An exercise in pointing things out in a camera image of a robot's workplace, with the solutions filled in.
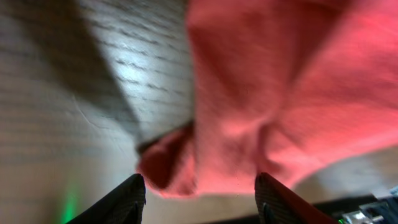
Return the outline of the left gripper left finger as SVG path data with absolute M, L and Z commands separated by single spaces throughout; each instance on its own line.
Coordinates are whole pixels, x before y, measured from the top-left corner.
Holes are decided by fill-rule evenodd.
M 67 224 L 141 224 L 146 186 L 134 174 Z

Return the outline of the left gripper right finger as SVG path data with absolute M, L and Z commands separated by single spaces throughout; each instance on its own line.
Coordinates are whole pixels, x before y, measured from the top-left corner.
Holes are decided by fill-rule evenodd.
M 255 180 L 255 199 L 261 224 L 336 224 L 268 173 Z

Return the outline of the red t-shirt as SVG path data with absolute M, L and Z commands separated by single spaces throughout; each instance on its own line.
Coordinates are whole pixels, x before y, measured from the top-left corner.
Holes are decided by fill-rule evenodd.
M 192 123 L 137 166 L 163 197 L 287 187 L 397 144 L 397 0 L 192 0 Z

